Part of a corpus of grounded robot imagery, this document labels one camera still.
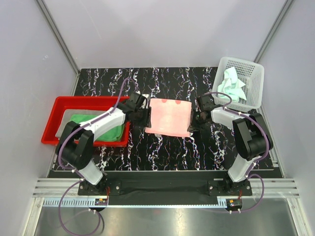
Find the pink towel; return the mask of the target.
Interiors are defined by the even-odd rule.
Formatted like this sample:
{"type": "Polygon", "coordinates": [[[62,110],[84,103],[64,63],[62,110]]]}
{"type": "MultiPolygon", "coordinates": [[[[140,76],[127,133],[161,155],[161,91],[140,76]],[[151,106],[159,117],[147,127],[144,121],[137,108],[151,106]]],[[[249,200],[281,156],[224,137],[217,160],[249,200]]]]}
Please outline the pink towel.
{"type": "Polygon", "coordinates": [[[172,137],[189,137],[192,103],[189,101],[152,98],[151,127],[146,128],[149,134],[172,137]]]}

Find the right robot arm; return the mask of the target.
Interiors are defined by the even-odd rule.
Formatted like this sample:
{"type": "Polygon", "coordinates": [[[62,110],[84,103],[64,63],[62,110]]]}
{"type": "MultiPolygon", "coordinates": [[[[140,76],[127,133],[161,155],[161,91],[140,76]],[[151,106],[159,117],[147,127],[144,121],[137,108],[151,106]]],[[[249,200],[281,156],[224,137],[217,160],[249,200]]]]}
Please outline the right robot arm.
{"type": "Polygon", "coordinates": [[[237,157],[223,180],[218,183],[218,190],[236,195],[249,180],[252,169],[273,148],[273,141],[261,114],[250,115],[229,109],[227,106],[232,103],[232,97],[222,92],[215,94],[223,95],[228,102],[216,105],[210,99],[211,94],[196,99],[197,109],[191,112],[188,131],[201,131],[207,123],[218,123],[233,130],[237,157]]]}

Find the green towel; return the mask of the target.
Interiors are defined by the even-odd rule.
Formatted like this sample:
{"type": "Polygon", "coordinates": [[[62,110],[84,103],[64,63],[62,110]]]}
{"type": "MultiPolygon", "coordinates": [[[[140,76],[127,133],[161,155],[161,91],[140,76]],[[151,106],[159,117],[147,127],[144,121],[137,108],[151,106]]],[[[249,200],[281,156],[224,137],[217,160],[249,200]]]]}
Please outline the green towel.
{"type": "MultiPolygon", "coordinates": [[[[75,123],[81,123],[88,121],[90,119],[93,119],[97,117],[97,115],[84,115],[84,114],[73,114],[70,117],[70,121],[74,121],[75,123]]],[[[103,133],[101,136],[99,136],[96,141],[100,142],[119,142],[122,138],[122,135],[124,133],[125,125],[119,125],[116,126],[109,131],[103,133]]]]}

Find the white towel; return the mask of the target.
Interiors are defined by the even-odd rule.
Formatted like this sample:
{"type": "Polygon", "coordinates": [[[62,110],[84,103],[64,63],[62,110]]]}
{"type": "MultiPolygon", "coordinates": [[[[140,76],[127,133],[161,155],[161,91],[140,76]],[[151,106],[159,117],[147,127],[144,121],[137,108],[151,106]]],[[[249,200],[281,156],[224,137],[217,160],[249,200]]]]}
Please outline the white towel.
{"type": "Polygon", "coordinates": [[[238,78],[235,67],[230,67],[224,71],[224,79],[222,83],[218,85],[218,97],[228,99],[226,96],[228,95],[233,102],[239,102],[240,99],[246,101],[247,97],[243,91],[245,86],[246,84],[238,78]]]}

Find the grey towel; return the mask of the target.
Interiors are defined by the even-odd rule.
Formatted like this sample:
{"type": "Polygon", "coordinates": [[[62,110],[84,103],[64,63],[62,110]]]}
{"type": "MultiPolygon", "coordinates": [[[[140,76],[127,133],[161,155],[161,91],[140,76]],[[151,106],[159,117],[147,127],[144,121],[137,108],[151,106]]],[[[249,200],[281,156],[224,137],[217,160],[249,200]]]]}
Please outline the grey towel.
{"type": "Polygon", "coordinates": [[[104,111],[98,111],[98,110],[78,110],[78,109],[67,109],[62,117],[61,124],[55,134],[55,137],[60,138],[62,135],[62,132],[66,126],[66,124],[70,121],[70,117],[73,114],[84,114],[84,115],[101,115],[104,111]]]}

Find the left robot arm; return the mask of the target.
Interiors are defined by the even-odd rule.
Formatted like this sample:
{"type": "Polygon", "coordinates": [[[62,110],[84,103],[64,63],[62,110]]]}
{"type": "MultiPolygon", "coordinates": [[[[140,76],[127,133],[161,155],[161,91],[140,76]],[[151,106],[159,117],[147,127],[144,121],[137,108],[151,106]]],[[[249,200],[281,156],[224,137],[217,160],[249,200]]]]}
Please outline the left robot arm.
{"type": "Polygon", "coordinates": [[[89,184],[93,193],[106,190],[107,177],[92,161],[94,142],[104,133],[127,122],[150,127],[151,97],[134,92],[129,99],[120,101],[99,116],[76,123],[69,121],[62,132],[55,153],[59,161],[67,162],[81,180],[89,184]]]}

